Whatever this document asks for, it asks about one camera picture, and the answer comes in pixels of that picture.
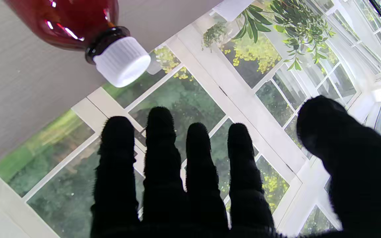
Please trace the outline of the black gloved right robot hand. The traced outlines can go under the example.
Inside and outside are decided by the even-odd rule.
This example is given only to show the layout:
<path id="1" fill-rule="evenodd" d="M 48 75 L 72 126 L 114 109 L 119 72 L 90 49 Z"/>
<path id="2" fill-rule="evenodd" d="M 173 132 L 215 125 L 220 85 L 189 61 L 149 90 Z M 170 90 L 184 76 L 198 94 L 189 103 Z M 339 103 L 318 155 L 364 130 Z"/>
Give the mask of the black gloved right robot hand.
<path id="1" fill-rule="evenodd" d="M 302 105 L 297 136 L 331 176 L 329 197 L 341 231 L 312 238 L 381 238 L 381 135 L 325 96 Z M 265 198 L 247 127 L 228 130 L 231 225 L 220 197 L 207 128 L 189 126 L 186 188 L 170 111 L 150 110 L 146 127 L 143 219 L 139 220 L 134 166 L 134 127 L 123 116 L 107 120 L 96 168 L 92 238 L 282 238 Z"/>

